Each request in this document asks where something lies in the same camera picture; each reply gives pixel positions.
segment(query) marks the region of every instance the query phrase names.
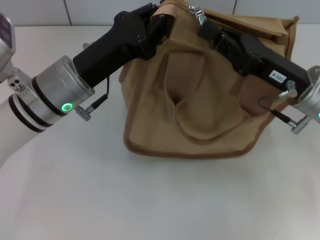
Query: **white table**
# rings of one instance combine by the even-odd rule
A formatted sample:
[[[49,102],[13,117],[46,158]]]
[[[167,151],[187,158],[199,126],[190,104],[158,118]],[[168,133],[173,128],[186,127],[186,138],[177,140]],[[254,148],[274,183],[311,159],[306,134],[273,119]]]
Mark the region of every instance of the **white table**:
[[[35,76],[108,29],[17,27],[14,64]],[[320,25],[299,25],[293,61],[306,69],[320,64],[319,43]],[[139,156],[123,144],[127,112],[118,76],[111,76],[110,98],[89,122],[70,113],[1,168],[1,240],[320,238],[317,123],[295,136],[275,120],[239,158]],[[10,94],[0,85],[0,101]],[[284,112],[295,120],[302,116],[292,107]]]

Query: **bag strap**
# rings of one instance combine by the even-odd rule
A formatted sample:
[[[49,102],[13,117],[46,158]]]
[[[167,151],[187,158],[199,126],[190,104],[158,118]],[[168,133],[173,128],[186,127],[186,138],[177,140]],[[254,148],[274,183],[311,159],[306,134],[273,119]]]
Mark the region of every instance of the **bag strap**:
[[[179,119],[179,108],[198,91],[203,78],[204,67],[205,57],[201,54],[172,52],[169,55],[164,76],[164,93],[168,116],[186,139],[198,145],[212,144],[220,140],[247,120],[244,119],[228,130],[209,138],[199,138],[187,133]]]

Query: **black cable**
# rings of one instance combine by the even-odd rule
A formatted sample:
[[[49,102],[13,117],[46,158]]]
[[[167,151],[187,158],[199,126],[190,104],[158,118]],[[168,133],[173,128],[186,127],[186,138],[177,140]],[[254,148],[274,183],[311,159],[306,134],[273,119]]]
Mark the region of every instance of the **black cable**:
[[[91,104],[93,109],[97,109],[105,100],[108,99],[110,89],[110,77],[106,78],[106,94],[102,95],[97,101]]]
[[[292,119],[286,115],[284,115],[283,113],[275,110],[275,109],[270,109],[269,107],[263,105],[261,102],[264,100],[275,100],[278,99],[278,96],[263,96],[261,98],[259,98],[258,100],[258,105],[260,107],[262,107],[263,109],[267,110],[268,112],[270,112],[272,115],[274,115],[275,117],[277,117],[278,119],[280,119],[281,121],[283,121],[284,123],[289,123],[292,121]]]
[[[275,99],[277,99],[277,98],[278,98],[278,96],[263,96],[263,97],[259,98],[259,100],[258,100],[257,103],[258,103],[258,105],[259,105],[260,107],[262,107],[263,109],[265,109],[265,110],[267,110],[268,112],[272,113],[273,110],[270,109],[269,107],[263,105],[261,102],[264,101],[264,100],[275,100]]]

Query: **canvas bag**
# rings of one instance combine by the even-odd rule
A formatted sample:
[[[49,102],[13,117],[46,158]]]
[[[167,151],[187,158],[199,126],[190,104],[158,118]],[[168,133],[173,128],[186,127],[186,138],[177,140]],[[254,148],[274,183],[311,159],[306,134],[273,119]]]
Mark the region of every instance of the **canvas bag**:
[[[150,60],[127,63],[119,81],[128,109],[124,144],[148,156],[214,159],[248,153],[274,116],[257,101],[278,89],[236,73],[231,63],[198,36],[199,25],[181,0],[164,1],[154,14],[175,17],[170,36]],[[250,33],[291,59],[298,17],[224,15],[205,10],[210,21]],[[265,102],[282,111],[288,101]]]

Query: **label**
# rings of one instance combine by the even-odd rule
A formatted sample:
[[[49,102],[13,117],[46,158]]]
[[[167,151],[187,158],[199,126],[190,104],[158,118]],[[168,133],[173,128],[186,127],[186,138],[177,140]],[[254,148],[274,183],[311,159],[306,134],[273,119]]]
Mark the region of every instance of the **label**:
[[[276,80],[277,82],[279,82],[281,84],[287,79],[287,77],[285,75],[282,75],[280,72],[278,72],[276,70],[273,70],[270,73],[269,77]]]

